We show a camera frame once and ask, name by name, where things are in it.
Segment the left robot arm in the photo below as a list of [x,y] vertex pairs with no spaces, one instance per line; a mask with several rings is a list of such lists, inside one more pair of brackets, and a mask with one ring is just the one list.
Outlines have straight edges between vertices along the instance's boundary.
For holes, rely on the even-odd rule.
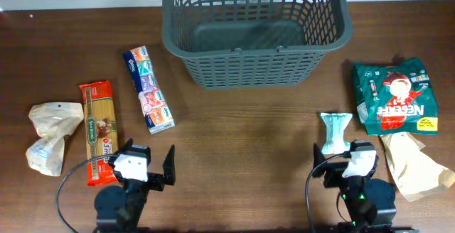
[[131,139],[112,154],[108,165],[119,185],[103,188],[95,197],[95,232],[135,232],[151,191],[162,192],[176,182],[175,146],[163,162],[162,173],[148,171],[151,148],[136,145]]

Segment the green Nescafe coffee bag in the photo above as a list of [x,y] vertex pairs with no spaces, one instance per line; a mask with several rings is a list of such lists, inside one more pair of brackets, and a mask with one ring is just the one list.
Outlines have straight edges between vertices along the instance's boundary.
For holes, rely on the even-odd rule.
[[367,134],[438,134],[438,105],[419,58],[395,66],[355,63],[352,81],[359,120]]

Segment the beige paper pouch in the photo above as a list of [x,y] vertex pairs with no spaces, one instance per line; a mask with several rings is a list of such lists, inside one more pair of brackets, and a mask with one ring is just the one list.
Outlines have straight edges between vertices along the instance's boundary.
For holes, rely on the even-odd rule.
[[425,145],[408,132],[381,135],[392,179],[409,202],[442,193],[454,184],[454,171],[422,152]]

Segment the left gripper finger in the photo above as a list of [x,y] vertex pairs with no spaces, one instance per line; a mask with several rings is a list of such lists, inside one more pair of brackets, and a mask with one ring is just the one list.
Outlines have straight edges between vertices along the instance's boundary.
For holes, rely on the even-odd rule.
[[120,155],[128,155],[128,154],[130,154],[133,144],[134,144],[134,140],[133,139],[129,139],[122,147],[119,148],[119,150],[116,152],[116,155],[120,156]]
[[175,146],[172,145],[166,155],[166,158],[163,163],[163,182],[164,185],[174,185],[176,182],[176,172],[175,172]]

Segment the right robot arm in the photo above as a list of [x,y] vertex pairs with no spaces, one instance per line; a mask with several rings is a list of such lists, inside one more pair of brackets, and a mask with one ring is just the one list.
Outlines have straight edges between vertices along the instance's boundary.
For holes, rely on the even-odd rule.
[[[378,155],[368,141],[353,141],[350,148],[329,158],[314,144],[314,166],[306,179],[305,203],[311,232],[384,232],[412,233],[411,227],[393,227],[397,214],[395,187],[374,179]],[[323,177],[325,188],[339,189],[338,200],[344,201],[350,220],[335,227],[317,229],[311,213],[309,188],[312,178]]]

